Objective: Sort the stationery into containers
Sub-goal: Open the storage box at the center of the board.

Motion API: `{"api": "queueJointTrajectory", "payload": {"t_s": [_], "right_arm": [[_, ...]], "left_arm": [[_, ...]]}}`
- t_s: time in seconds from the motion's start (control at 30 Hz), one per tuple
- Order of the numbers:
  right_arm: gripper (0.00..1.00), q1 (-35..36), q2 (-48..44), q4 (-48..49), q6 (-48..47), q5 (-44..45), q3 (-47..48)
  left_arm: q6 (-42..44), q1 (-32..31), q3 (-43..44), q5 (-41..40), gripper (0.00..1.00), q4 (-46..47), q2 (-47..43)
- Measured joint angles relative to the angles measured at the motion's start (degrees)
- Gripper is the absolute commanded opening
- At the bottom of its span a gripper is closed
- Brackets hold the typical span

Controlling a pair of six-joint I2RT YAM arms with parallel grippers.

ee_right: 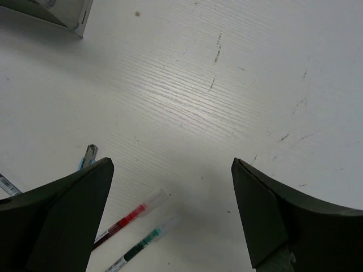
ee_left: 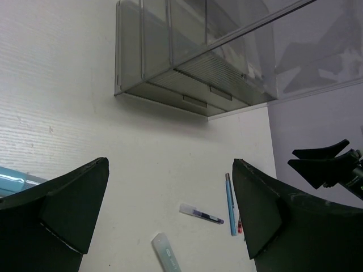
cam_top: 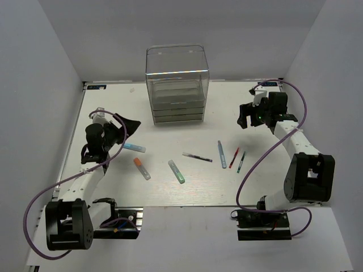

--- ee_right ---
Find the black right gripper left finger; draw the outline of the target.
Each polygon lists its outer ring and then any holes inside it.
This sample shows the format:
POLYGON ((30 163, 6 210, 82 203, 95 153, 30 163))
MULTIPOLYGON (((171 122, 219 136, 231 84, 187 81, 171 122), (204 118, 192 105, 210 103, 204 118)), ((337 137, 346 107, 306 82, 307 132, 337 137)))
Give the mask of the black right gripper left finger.
POLYGON ((86 271, 114 165, 102 158, 1 200, 1 271, 86 271))

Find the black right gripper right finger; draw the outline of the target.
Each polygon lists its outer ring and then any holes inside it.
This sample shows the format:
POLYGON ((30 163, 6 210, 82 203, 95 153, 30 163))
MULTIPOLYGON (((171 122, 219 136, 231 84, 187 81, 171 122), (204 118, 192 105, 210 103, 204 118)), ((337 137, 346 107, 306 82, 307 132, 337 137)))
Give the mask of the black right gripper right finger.
POLYGON ((361 271, 362 211, 322 201, 241 159, 231 166, 256 271, 361 271))

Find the clear plastic drawer organizer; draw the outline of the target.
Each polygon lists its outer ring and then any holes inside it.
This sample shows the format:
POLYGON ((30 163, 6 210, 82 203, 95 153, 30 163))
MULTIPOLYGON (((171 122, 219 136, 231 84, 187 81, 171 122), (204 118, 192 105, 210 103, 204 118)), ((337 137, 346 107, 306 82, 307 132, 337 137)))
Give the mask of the clear plastic drawer organizer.
POLYGON ((82 38, 93 0, 2 0, 1 6, 66 27, 82 38))

